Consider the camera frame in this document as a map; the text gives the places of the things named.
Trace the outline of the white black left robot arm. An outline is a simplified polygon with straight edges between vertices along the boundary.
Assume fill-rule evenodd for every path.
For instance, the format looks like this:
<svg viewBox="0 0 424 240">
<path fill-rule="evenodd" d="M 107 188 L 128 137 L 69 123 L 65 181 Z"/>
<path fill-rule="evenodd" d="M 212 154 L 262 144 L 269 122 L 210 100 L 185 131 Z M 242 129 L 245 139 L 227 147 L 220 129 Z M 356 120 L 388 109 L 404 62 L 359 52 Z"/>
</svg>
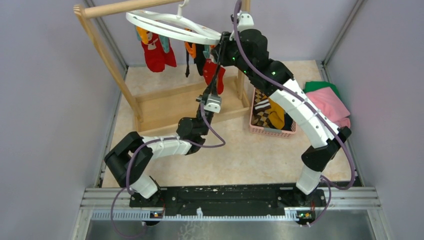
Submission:
<svg viewBox="0 0 424 240">
<path fill-rule="evenodd" d="M 145 173 L 149 162 L 168 156 L 186 156 L 207 148 L 204 136 L 212 132 L 223 147 L 225 140 L 212 128 L 215 113 L 221 110 L 218 95 L 218 77 L 222 67 L 214 67 L 211 82 L 196 101 L 199 103 L 195 117 L 183 117 L 177 124 L 176 133 L 167 136 L 141 136 L 136 131 L 128 133 L 104 157 L 119 186 L 130 195 L 141 195 L 141 200 L 149 207 L 160 202 L 159 186 Z"/>
</svg>

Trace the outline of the white round clip hanger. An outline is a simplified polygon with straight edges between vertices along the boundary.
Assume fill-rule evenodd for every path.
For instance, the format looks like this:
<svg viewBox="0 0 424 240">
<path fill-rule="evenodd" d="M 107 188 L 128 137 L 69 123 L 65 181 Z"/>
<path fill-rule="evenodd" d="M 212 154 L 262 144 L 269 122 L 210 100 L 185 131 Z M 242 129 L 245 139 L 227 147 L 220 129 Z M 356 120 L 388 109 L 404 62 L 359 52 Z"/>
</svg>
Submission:
<svg viewBox="0 0 424 240">
<path fill-rule="evenodd" d="M 136 27 L 170 39 L 200 45 L 216 45 L 221 33 L 183 16 L 185 0 L 178 5 L 177 14 L 159 13 L 149 10 L 132 10 L 126 13 L 126 19 Z"/>
</svg>

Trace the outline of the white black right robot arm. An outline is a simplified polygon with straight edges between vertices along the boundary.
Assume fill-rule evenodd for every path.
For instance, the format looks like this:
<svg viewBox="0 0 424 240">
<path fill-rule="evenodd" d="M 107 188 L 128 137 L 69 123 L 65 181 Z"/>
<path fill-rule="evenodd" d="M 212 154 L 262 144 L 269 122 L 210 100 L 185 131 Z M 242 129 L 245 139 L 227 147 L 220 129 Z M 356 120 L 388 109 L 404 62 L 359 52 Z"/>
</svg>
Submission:
<svg viewBox="0 0 424 240">
<path fill-rule="evenodd" d="M 218 64 L 240 70 L 256 89 L 297 123 L 310 141 L 310 147 L 301 156 L 303 168 L 293 192 L 294 202 L 307 206 L 313 200 L 313 191 L 323 179 L 324 169 L 339 149 L 343 149 L 349 161 L 353 182 L 354 164 L 345 144 L 351 130 L 332 122 L 303 92 L 294 74 L 282 62 L 269 57 L 267 38 L 257 29 L 224 31 L 215 37 L 211 54 Z"/>
</svg>

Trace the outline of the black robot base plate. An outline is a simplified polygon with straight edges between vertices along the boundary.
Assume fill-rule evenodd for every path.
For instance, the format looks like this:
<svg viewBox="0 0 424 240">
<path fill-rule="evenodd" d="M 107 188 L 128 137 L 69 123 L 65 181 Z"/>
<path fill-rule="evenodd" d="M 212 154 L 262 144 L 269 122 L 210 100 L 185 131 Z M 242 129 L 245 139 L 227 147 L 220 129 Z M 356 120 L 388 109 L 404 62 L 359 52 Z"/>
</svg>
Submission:
<svg viewBox="0 0 424 240">
<path fill-rule="evenodd" d="M 327 204 L 324 191 L 304 194 L 294 184 L 203 185 L 162 187 L 150 198 L 135 193 L 133 208 L 158 208 L 165 216 L 193 216 L 201 209 L 206 217 L 283 216 L 286 208 L 315 210 Z"/>
</svg>

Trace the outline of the mustard sock striped cuff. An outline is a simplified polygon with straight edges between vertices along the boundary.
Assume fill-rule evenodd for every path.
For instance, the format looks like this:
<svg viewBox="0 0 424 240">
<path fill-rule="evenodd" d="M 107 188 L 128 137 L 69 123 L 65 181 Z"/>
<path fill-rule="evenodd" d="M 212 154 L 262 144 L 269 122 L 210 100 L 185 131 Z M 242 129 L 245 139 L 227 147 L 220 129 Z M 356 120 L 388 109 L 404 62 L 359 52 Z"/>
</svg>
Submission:
<svg viewBox="0 0 424 240">
<path fill-rule="evenodd" d="M 268 109 L 268 112 L 269 112 L 268 118 L 275 129 L 282 130 L 282 128 L 285 125 L 285 120 L 284 120 L 285 111 L 281 106 L 279 106 L 273 100 L 271 99 L 268 99 L 268 100 L 270 103 L 270 109 Z"/>
</svg>

